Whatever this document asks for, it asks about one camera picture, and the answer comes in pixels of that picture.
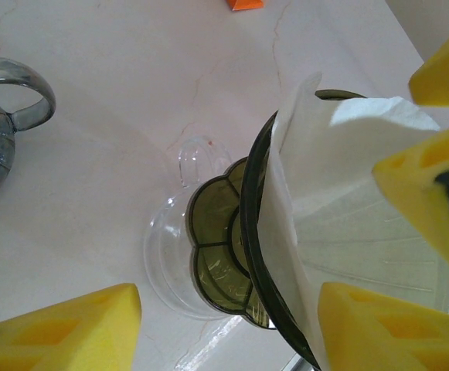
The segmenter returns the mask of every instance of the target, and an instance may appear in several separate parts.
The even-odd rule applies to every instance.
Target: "white marble countertop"
[[[280,370],[294,352],[238,318],[198,322],[166,308],[144,273],[153,213],[179,187],[193,134],[247,154],[285,96],[321,87],[408,97],[422,63],[383,0],[0,0],[0,56],[30,65],[58,108],[17,135],[0,190],[0,321],[134,282],[143,323],[134,369]],[[31,99],[3,90],[11,110]],[[449,111],[433,111],[449,126]]]

